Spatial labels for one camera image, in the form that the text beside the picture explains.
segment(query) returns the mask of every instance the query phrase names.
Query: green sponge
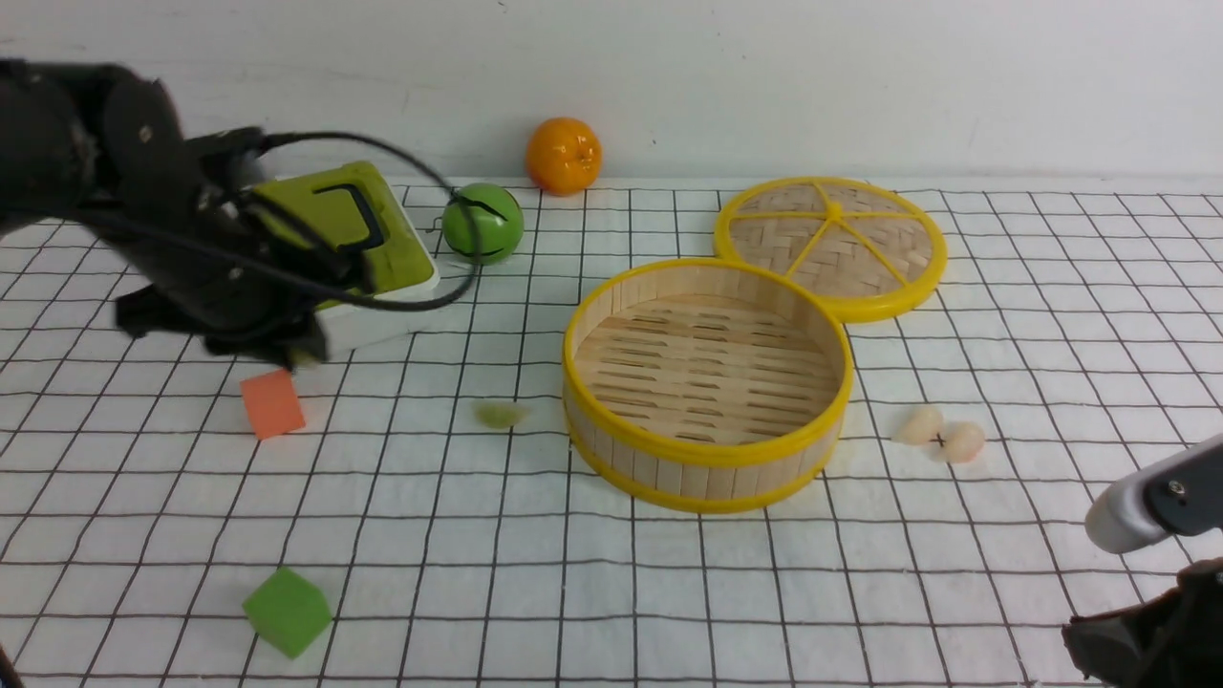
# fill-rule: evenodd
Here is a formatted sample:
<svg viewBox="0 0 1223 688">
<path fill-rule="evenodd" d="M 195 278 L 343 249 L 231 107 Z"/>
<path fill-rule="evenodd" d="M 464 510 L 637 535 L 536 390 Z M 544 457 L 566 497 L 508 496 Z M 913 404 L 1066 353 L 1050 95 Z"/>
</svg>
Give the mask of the green sponge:
<svg viewBox="0 0 1223 688">
<path fill-rule="evenodd" d="M 331 623 L 327 598 L 292 569 L 279 568 L 242 602 L 254 632 L 296 659 Z"/>
</svg>

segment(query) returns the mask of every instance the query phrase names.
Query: green ball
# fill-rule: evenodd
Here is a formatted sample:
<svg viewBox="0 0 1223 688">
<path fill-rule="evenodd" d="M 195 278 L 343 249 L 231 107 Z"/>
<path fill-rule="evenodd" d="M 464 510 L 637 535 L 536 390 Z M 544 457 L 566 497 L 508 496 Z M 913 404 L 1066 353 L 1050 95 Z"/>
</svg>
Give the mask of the green ball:
<svg viewBox="0 0 1223 688">
<path fill-rule="evenodd" d="M 471 229 L 460 203 L 471 209 L 479 232 L 481 263 L 504 260 L 522 241 L 522 208 L 514 196 L 495 183 L 472 183 L 457 192 L 442 213 L 442 235 L 450 249 L 468 260 L 476 260 Z"/>
</svg>

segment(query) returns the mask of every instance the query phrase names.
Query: woven bamboo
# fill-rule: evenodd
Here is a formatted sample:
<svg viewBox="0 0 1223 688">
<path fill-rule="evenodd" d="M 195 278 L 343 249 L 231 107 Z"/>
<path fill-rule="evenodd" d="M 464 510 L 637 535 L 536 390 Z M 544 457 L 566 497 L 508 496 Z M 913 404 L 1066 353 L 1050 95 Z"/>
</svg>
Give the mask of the woven bamboo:
<svg viewBox="0 0 1223 688">
<path fill-rule="evenodd" d="M 717 259 L 654 263 L 596 290 L 565 334 L 581 456 L 662 506 L 731 512 L 808 483 L 837 441 L 852 363 L 790 281 Z"/>
<path fill-rule="evenodd" d="M 722 211 L 718 255 L 784 275 L 845 321 L 900 314 L 947 265 L 934 221 L 895 193 L 827 177 L 750 188 Z"/>
</svg>

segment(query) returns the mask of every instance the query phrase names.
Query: black cable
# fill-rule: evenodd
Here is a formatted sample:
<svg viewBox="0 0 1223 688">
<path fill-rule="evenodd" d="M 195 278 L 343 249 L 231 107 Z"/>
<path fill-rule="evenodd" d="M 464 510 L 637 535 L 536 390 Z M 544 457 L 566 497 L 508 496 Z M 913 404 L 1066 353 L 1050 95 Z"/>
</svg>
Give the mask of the black cable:
<svg viewBox="0 0 1223 688">
<path fill-rule="evenodd" d="M 327 132 L 327 131 L 283 133 L 283 134 L 269 136 L 268 137 L 269 143 L 265 144 L 264 152 L 272 150 L 273 148 L 279 148 L 281 145 L 287 145 L 290 143 L 297 143 L 302 141 L 320 141 L 320 139 L 355 141 L 358 143 L 366 143 L 373 148 L 378 148 L 380 150 L 390 153 L 391 155 L 406 161 L 407 164 L 416 167 L 418 171 L 423 172 L 427 177 L 429 177 L 429 180 L 435 182 L 438 186 L 445 188 L 446 192 L 450 194 L 451 202 L 459 200 L 459 194 L 455 192 L 455 188 L 450 186 L 440 174 L 435 172 L 432 167 L 429 167 L 423 161 L 418 160 L 415 155 L 412 155 L 407 150 L 402 150 L 400 148 L 396 148 L 395 145 L 378 141 L 377 138 L 369 138 L 367 136 L 361 136 L 356 133 Z M 260 197 L 260 202 L 272 204 L 268 203 L 267 197 Z M 141 236 L 147 236 L 149 238 L 154 238 L 166 243 L 174 243 L 181 248 L 198 251 L 199 253 L 203 253 L 205 255 L 227 260 L 234 263 L 235 265 L 246 269 L 256 270 L 268 277 L 275 279 L 283 284 L 292 286 L 300 291 L 303 291 L 324 301 L 340 301 L 342 303 L 350 303 L 353 306 L 360 306 L 363 308 L 371 308 L 375 310 L 421 312 L 421 310 L 432 310 L 435 308 L 440 308 L 443 306 L 448 306 L 457 301 L 459 298 L 462 297 L 464 293 L 467 292 L 468 288 L 471 288 L 472 284 L 475 284 L 476 281 L 477 275 L 479 274 L 478 255 L 482 254 L 482 246 L 481 246 L 479 231 L 476 229 L 476 218 L 471 214 L 471 208 L 466 203 L 456 203 L 456 204 L 459 205 L 459 209 L 460 211 L 462 211 L 464 219 L 467 222 L 467 229 L 471 233 L 472 247 L 475 248 L 477 259 L 472 262 L 471 271 L 467 273 L 467 275 L 464 277 L 462 282 L 459 286 L 456 286 L 454 290 L 443 296 L 429 298 L 427 301 L 389 301 L 383 298 L 374 298 L 369 296 L 350 293 L 342 288 L 336 288 L 334 286 L 300 276 L 297 274 L 284 270 L 275 265 L 269 265 L 268 263 L 264 263 L 263 260 L 259 260 L 249 255 L 234 253 L 231 251 L 226 251 L 225 248 L 218 248 L 212 243 L 205 243 L 203 241 L 197 241 L 194 238 L 190 238 L 177 233 L 170 233 L 160 229 L 149 227 L 143 224 L 124 218 L 116 218 L 113 215 L 93 214 L 89 210 L 48 209 L 48 208 L 37 208 L 26 205 L 12 205 L 12 207 L 6 207 L 5 209 L 18 213 L 60 218 L 67 221 L 73 221 L 87 226 L 92 225 L 115 231 L 138 233 Z M 291 218 L 289 220 L 289 224 L 292 225 L 297 224 L 298 221 L 302 221 L 300 218 L 294 215 L 286 208 L 279 207 L 278 209 L 285 210 L 285 214 L 289 218 Z"/>
</svg>

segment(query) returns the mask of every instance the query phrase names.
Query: white wall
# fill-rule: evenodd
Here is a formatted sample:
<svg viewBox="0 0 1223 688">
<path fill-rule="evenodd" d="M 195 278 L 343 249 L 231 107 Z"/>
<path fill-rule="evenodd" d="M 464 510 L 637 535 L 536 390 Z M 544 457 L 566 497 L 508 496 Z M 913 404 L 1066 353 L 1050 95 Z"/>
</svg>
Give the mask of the white wall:
<svg viewBox="0 0 1223 688">
<path fill-rule="evenodd" d="M 161 76 L 192 133 L 342 127 L 468 175 L 558 114 L 613 176 L 1223 175 L 1221 28 L 1212 0 L 0 0 L 0 50 Z"/>
</svg>

